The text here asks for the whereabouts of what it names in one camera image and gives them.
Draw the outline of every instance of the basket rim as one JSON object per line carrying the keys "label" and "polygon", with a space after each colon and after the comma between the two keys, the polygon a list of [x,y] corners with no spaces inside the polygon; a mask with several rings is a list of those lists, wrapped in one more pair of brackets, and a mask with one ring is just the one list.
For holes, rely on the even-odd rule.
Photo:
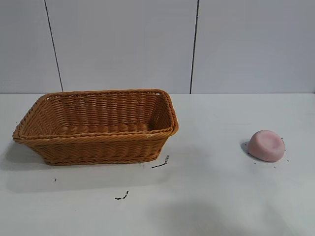
{"label": "basket rim", "polygon": [[[36,115],[37,110],[40,108],[40,104],[45,102],[50,97],[60,96],[75,96],[75,95],[98,95],[98,94],[126,94],[126,93],[157,93],[163,94],[167,103],[167,109],[171,118],[171,125],[166,129],[151,130],[151,131],[134,131],[134,132],[112,132],[112,133],[81,133],[73,135],[36,135],[26,136],[23,135],[25,127],[32,121],[32,118]],[[103,141],[118,141],[118,140],[147,140],[161,139],[169,137],[175,134],[178,130],[178,122],[175,115],[175,111],[172,105],[169,94],[160,89],[124,89],[124,90],[98,90],[98,91],[67,91],[67,92],[55,92],[48,93],[40,98],[33,104],[27,114],[23,117],[21,122],[16,126],[13,133],[13,139],[16,142],[23,144],[32,143],[47,143],[47,144],[59,144],[59,143],[73,143],[73,142],[103,142]]]}

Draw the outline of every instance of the white wall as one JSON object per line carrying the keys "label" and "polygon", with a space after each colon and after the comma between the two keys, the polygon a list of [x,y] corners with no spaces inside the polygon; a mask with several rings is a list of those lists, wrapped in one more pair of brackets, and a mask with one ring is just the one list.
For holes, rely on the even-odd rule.
{"label": "white wall", "polygon": [[189,93],[196,0],[47,0],[64,90]]}
{"label": "white wall", "polygon": [[61,91],[43,0],[2,0],[0,93]]}
{"label": "white wall", "polygon": [[200,0],[192,92],[314,92],[314,12],[314,0]]}

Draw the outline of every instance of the white tabletop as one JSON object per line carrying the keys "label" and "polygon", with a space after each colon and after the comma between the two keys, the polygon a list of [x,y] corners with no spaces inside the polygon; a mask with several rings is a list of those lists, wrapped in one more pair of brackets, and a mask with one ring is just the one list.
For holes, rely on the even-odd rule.
{"label": "white tabletop", "polygon": [[[156,161],[68,167],[12,141],[38,97],[0,95],[1,235],[314,235],[314,94],[172,95],[180,128]],[[283,137],[279,162],[241,149],[261,129]]]}

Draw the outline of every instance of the pink rubber bowl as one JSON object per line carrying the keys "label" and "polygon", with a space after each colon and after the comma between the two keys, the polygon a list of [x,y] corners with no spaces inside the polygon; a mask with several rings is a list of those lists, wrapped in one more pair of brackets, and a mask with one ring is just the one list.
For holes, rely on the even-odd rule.
{"label": "pink rubber bowl", "polygon": [[268,162],[279,161],[284,156],[284,149],[282,138],[270,130],[258,131],[248,144],[249,154]]}

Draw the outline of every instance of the wicker basket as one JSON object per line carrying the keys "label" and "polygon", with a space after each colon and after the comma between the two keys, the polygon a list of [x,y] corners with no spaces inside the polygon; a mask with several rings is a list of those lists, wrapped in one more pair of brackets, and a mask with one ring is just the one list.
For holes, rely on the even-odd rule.
{"label": "wicker basket", "polygon": [[158,89],[50,93],[39,98],[13,139],[48,165],[155,160],[178,123]]}

